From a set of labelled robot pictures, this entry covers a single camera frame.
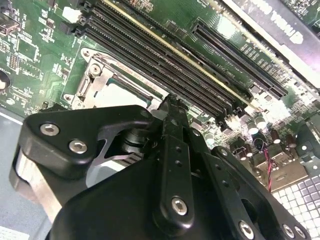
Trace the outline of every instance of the black memory slot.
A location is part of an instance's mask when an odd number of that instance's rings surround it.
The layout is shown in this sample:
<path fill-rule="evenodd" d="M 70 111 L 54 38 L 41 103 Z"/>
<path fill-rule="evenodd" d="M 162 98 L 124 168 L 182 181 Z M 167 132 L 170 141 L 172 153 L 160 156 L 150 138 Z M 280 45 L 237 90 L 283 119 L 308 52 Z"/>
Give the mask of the black memory slot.
<path fill-rule="evenodd" d="M 108 49 L 109 54 L 112 57 L 125 61 L 129 67 L 144 75 L 151 82 L 155 84 L 161 83 L 162 85 L 164 85 L 164 87 L 175 91 L 180 97 L 190 100 L 193 105 L 197 106 L 200 109 L 203 109 L 206 113 L 212 116 L 216 117 L 220 115 L 220 113 L 215 111 L 211 104 L 203 99 L 200 95 L 194 93 L 194 91 L 190 91 L 189 89 L 180 86 L 178 81 L 170 78 L 157 69 L 154 69 L 149 65 L 148 62 L 140 59 L 139 56 L 123 48 L 121 45 L 117 44 L 111 39 L 108 39 L 108 37 L 102 35 L 97 30 L 87 28 L 86 34 L 89 38 L 96 41 L 102 47 Z"/>
<path fill-rule="evenodd" d="M 276 99 L 280 99 L 288 94 L 275 79 L 273 79 L 263 69 L 257 68 L 257 65 L 245 54 L 236 49 L 232 44 L 226 41 L 217 32 L 211 30 L 202 21 L 198 21 L 192 30 L 192 33 L 203 43 L 208 45 L 217 55 L 245 73 L 259 87 L 270 93 Z"/>
<path fill-rule="evenodd" d="M 186 75 L 186 77 L 189 77 L 193 81 L 198 80 L 198 84 L 206 87 L 212 94 L 215 94 L 224 102 L 234 102 L 235 98 L 233 95 L 221 88 L 217 83 L 212 81 L 212 79 L 208 78 L 197 69 L 194 69 L 194 67 L 190 66 L 176 54 L 170 52 L 169 49 L 166 49 L 157 41 L 152 40 L 147 33 L 140 31 L 135 25 L 129 25 L 128 21 L 113 9 L 101 2 L 98 2 L 96 7 L 92 9 L 92 12 L 124 31 L 132 39 L 139 41 L 141 44 L 144 44 L 147 47 L 152 48 L 158 54 L 161 54 L 164 58 L 168 59 L 168 61 L 177 65 L 182 70 L 182 73 Z"/>
<path fill-rule="evenodd" d="M 119 35 L 119 32 L 116 32 L 116 30 L 109 26 L 106 26 L 106 23 L 101 22 L 101 19 L 92 19 L 92 22 L 90 23 L 90 25 L 96 27 L 99 29 L 99 31 L 101 31 L 102 33 L 110 36 L 109 33 L 112 33 L 112 35 L 114 36 L 114 39 L 117 38 L 118 36 L 115 35 Z M 137 46 L 135 46 L 133 41 L 130 41 L 130 39 L 128 39 L 128 37 L 126 37 L 125 35 L 120 35 L 119 38 L 115 39 L 117 42 L 119 43 L 123 43 L 124 46 L 127 46 L 127 48 L 132 48 L 135 47 L 135 49 L 133 49 L 132 51 L 134 51 L 136 54 L 140 53 L 141 55 L 144 55 L 145 58 L 151 57 L 151 54 L 148 54 L 148 52 L 146 52 L 145 50 L 138 48 Z M 217 110 L 219 110 L 221 113 L 224 112 L 224 108 L 226 108 L 228 105 L 221 101 L 219 98 L 216 98 L 213 94 L 210 94 L 208 92 L 208 89 L 206 88 L 201 88 L 201 85 L 197 85 L 197 82 L 193 82 L 190 79 L 188 79 L 184 74 L 179 73 L 174 67 L 172 67 L 172 65 L 170 65 L 169 63 L 167 63 L 166 61 L 164 61 L 161 57 L 156 61 L 153 62 L 153 64 L 156 67 L 162 67 L 168 71 L 170 71 L 171 75 L 176 78 L 177 80 L 180 79 L 182 82 L 184 82 L 184 84 L 186 86 L 190 86 L 191 88 L 198 90 L 200 92 L 203 92 L 203 95 L 206 96 L 208 99 L 210 99 L 211 101 L 215 102 Z"/>
<path fill-rule="evenodd" d="M 163 59 L 157 58 L 155 54 L 152 54 L 152 52 L 148 52 L 143 47 L 141 47 L 140 44 L 131 41 L 127 36 L 122 35 L 119 31 L 112 28 L 109 25 L 106 25 L 105 22 L 100 21 L 100 19 L 92 19 L 92 21 L 89 24 L 91 27 L 97 29 L 99 32 L 104 34 L 105 36 L 108 36 L 108 38 L 112 39 L 113 41 L 117 42 L 127 50 L 129 50 L 132 53 L 135 53 L 136 55 L 140 56 L 142 59 L 145 59 L 149 62 L 150 65 L 152 65 L 154 68 L 160 69 L 162 72 L 167 73 L 172 78 L 176 79 L 177 81 L 183 83 L 183 86 L 190 89 L 190 90 L 196 90 L 199 93 L 202 93 L 204 97 L 206 97 L 209 101 L 211 101 L 212 106 L 219 112 L 223 113 L 224 108 L 219 106 L 221 104 L 217 101 L 217 98 L 213 94 L 210 94 L 207 89 L 201 88 L 199 85 L 195 84 L 194 82 L 187 79 L 183 74 L 180 74 L 179 71 L 177 71 L 173 66 L 166 63 Z"/>

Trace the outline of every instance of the metal screw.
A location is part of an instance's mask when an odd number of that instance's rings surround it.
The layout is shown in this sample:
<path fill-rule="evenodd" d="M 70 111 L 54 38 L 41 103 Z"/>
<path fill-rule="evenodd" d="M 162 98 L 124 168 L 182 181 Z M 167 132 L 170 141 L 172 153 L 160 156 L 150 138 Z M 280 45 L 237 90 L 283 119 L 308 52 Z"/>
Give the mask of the metal screw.
<path fill-rule="evenodd" d="M 94 76 L 98 75 L 100 72 L 101 72 L 101 68 L 97 64 L 92 64 L 89 68 L 89 73 L 91 73 Z"/>
<path fill-rule="evenodd" d="M 295 238 L 295 234 L 294 232 L 291 230 L 291 228 L 286 225 L 286 224 L 283 224 L 283 229 L 284 229 L 284 232 L 291 238 L 291 239 L 294 239 Z"/>
<path fill-rule="evenodd" d="M 241 232 L 246 236 L 247 239 L 252 240 L 255 238 L 254 231 L 245 221 L 240 221 L 239 227 Z"/>
<path fill-rule="evenodd" d="M 85 51 L 85 52 L 83 53 L 83 55 L 84 55 L 85 57 L 89 57 L 89 56 L 90 56 L 90 53 L 89 53 L 89 51 L 87 50 L 87 51 Z"/>
<path fill-rule="evenodd" d="M 222 153 L 222 155 L 224 155 L 224 156 L 228 156 L 227 151 L 226 151 L 226 150 L 224 150 L 224 149 L 221 149 L 221 153 Z"/>
<path fill-rule="evenodd" d="M 171 201 L 171 204 L 172 204 L 173 210 L 177 214 L 181 216 L 184 216 L 187 214 L 187 211 L 188 211 L 187 205 L 181 198 L 174 197 Z"/>
<path fill-rule="evenodd" d="M 296 232 L 304 239 L 306 239 L 306 235 L 305 233 L 298 227 L 298 226 L 294 226 L 294 229 L 296 230 Z"/>
<path fill-rule="evenodd" d="M 200 136 L 200 132 L 198 132 L 197 130 L 193 129 L 192 132 L 194 135 L 196 135 L 198 137 Z"/>
<path fill-rule="evenodd" d="M 43 133 L 44 135 L 47 135 L 47 136 L 55 136 L 60 132 L 58 126 L 56 126 L 52 123 L 42 124 L 40 126 L 40 131 L 41 131 L 41 133 Z"/>
<path fill-rule="evenodd" d="M 172 123 L 173 125 L 175 125 L 175 126 L 178 126 L 178 123 L 177 123 L 177 121 L 176 121 L 175 119 L 171 119 L 171 123 Z"/>
<path fill-rule="evenodd" d="M 83 141 L 72 140 L 69 143 L 69 149 L 76 154 L 84 154 L 88 150 L 88 147 Z"/>
<path fill-rule="evenodd" d="M 148 112 L 145 111 L 145 110 L 141 110 L 140 114 L 141 114 L 142 116 L 144 116 L 145 118 L 149 118 L 149 114 L 148 114 Z"/>

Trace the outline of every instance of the red and black wire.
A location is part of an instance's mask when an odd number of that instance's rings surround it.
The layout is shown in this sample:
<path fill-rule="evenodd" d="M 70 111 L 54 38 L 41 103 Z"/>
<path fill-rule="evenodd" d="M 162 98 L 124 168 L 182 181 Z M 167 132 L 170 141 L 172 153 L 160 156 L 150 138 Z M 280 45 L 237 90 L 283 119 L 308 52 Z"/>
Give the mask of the red and black wire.
<path fill-rule="evenodd" d="M 271 185 L 272 185 L 271 172 L 273 168 L 277 167 L 277 163 L 270 158 L 267 147 L 263 150 L 263 152 L 264 152 L 265 160 L 267 162 L 268 190 L 271 193 Z"/>

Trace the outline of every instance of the metal grille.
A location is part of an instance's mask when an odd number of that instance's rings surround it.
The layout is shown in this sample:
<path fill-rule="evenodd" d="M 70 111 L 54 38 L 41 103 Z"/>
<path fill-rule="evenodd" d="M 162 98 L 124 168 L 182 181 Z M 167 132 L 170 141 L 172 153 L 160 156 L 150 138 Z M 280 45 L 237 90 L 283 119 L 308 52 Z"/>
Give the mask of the metal grille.
<path fill-rule="evenodd" d="M 320 240 L 320 177 L 315 176 L 273 193 L 304 226 L 313 240 Z"/>

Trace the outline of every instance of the motherboard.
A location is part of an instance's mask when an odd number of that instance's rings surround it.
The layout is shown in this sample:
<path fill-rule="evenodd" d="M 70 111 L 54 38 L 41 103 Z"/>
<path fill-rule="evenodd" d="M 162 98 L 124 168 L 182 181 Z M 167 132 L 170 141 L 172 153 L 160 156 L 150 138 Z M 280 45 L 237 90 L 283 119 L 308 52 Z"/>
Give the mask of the motherboard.
<path fill-rule="evenodd" d="M 294 135 L 318 112 L 318 90 L 222 1 L 27 2 L 0 1 L 1 107 L 153 112 L 175 94 L 208 147 L 230 148 L 262 184 L 265 146 L 279 182 L 298 159 Z M 319 35 L 319 1 L 283 4 Z M 274 189 L 307 172 L 297 176 Z"/>

